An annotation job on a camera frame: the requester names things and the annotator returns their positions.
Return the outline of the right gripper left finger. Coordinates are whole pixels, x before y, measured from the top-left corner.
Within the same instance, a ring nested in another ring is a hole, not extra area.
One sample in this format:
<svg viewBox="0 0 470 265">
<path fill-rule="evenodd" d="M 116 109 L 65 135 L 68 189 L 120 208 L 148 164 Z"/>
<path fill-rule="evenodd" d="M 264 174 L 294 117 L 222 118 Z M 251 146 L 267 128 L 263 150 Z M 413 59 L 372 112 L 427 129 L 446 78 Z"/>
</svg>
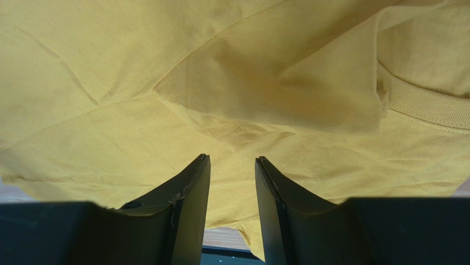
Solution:
<svg viewBox="0 0 470 265">
<path fill-rule="evenodd" d="M 115 209 L 99 264 L 199 264 L 207 213 L 210 157 Z"/>
</svg>

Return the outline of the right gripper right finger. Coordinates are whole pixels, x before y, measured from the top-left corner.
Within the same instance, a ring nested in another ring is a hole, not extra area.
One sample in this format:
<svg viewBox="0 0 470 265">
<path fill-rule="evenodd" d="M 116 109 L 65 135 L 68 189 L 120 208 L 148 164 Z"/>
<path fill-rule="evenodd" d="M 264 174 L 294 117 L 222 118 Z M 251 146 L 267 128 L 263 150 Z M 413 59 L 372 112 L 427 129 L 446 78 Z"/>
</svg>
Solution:
<svg viewBox="0 0 470 265">
<path fill-rule="evenodd" d="M 267 264 L 352 264 L 347 213 L 255 160 L 258 209 Z"/>
</svg>

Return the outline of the yellow t shirt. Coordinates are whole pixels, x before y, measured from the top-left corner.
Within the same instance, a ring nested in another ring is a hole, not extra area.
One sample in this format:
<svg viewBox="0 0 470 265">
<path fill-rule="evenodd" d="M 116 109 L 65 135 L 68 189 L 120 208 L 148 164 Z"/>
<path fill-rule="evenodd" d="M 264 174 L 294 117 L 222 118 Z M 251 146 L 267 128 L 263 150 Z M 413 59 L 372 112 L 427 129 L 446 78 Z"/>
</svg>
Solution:
<svg viewBox="0 0 470 265">
<path fill-rule="evenodd" d="M 1 183 L 117 207 L 201 153 L 206 227 L 260 258 L 259 156 L 333 203 L 452 195 L 469 2 L 1 2 Z"/>
</svg>

